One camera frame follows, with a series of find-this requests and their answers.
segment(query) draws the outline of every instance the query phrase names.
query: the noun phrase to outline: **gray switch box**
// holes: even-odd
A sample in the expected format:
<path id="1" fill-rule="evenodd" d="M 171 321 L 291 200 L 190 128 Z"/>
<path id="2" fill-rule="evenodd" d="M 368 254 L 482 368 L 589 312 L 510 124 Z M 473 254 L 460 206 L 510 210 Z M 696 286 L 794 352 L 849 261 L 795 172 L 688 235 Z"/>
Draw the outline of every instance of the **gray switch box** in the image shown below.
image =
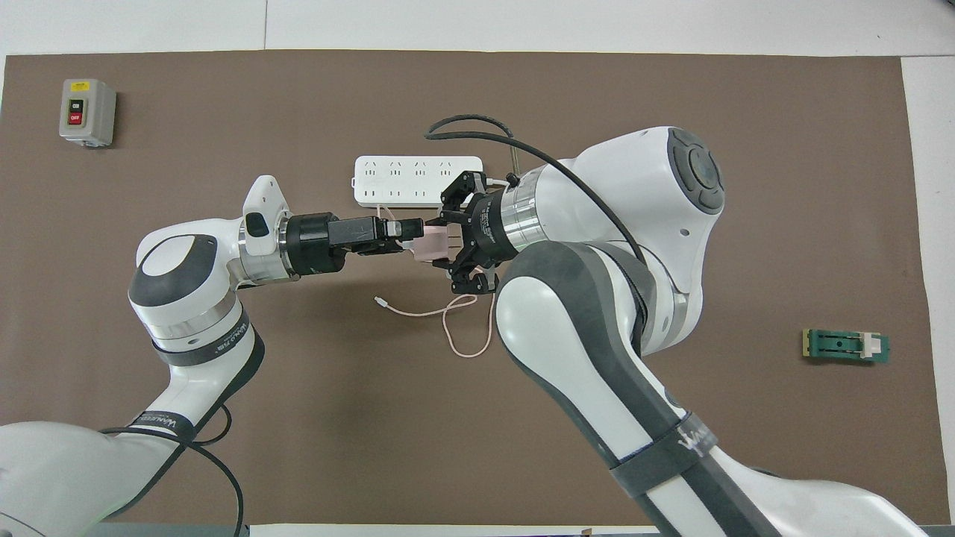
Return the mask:
<path id="1" fill-rule="evenodd" d="M 100 80 L 71 78 L 63 82 L 60 136 L 86 147 L 113 143 L 117 93 Z"/>

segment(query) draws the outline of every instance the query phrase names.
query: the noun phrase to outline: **black strap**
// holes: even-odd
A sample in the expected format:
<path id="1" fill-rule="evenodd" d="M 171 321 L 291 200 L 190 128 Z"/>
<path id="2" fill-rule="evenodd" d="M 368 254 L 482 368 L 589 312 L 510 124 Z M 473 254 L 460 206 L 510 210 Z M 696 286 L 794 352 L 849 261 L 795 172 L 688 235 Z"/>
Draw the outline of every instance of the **black strap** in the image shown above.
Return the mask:
<path id="1" fill-rule="evenodd" d="M 177 437 L 192 441 L 196 439 L 196 427 L 189 421 L 189 418 L 175 412 L 166 412 L 164 410 L 147 410 L 139 415 L 129 426 L 148 425 L 150 427 L 161 427 L 172 431 Z"/>
<path id="2" fill-rule="evenodd" d="M 689 413 L 662 438 L 612 468 L 610 475 L 630 498 L 637 499 L 697 465 L 715 445 L 712 431 Z"/>

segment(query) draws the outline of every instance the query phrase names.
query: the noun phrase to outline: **gray rubber band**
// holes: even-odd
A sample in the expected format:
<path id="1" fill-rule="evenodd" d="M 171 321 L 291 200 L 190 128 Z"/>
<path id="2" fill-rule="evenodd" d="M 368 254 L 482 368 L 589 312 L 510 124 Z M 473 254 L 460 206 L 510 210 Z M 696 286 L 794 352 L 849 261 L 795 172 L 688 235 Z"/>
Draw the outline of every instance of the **gray rubber band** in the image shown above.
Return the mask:
<path id="1" fill-rule="evenodd" d="M 697 465 L 715 445 L 716 436 L 690 413 L 662 438 L 611 469 L 610 475 L 636 499 Z"/>

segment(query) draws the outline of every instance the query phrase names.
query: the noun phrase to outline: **silver metal ring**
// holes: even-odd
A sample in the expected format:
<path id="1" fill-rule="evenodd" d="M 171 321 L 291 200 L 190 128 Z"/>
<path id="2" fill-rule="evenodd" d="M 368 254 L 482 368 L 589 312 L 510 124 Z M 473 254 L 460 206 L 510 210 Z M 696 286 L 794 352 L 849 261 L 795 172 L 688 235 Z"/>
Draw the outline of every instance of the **silver metal ring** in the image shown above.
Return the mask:
<path id="1" fill-rule="evenodd" d="M 248 249 L 245 247 L 245 224 L 239 227 L 239 259 L 242 262 L 245 275 L 257 285 L 299 279 L 298 274 L 291 270 L 291 263 L 288 261 L 286 228 L 289 214 L 286 212 L 279 220 L 279 232 L 276 237 L 278 244 L 275 250 L 268 255 L 248 253 Z"/>
<path id="2" fill-rule="evenodd" d="M 507 240 L 517 251 L 547 240 L 535 200 L 541 171 L 542 168 L 538 168 L 528 172 L 517 186 L 505 190 L 500 200 L 500 221 Z"/>
<path id="3" fill-rule="evenodd" d="M 230 291 L 218 304 L 187 321 L 168 326 L 145 325 L 145 327 L 153 339 L 180 339 L 195 335 L 223 320 L 232 311 L 237 300 L 236 293 Z"/>

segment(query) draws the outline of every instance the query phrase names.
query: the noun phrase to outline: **power strip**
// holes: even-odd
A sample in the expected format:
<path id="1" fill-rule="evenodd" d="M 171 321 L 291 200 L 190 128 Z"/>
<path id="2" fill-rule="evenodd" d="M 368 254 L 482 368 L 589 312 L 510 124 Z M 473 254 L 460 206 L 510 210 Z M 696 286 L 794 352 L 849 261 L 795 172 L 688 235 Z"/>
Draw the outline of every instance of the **power strip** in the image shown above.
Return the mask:
<path id="1" fill-rule="evenodd" d="M 355 159 L 351 178 L 363 207 L 441 207 L 441 192 L 463 171 L 484 171 L 478 157 L 388 157 Z"/>

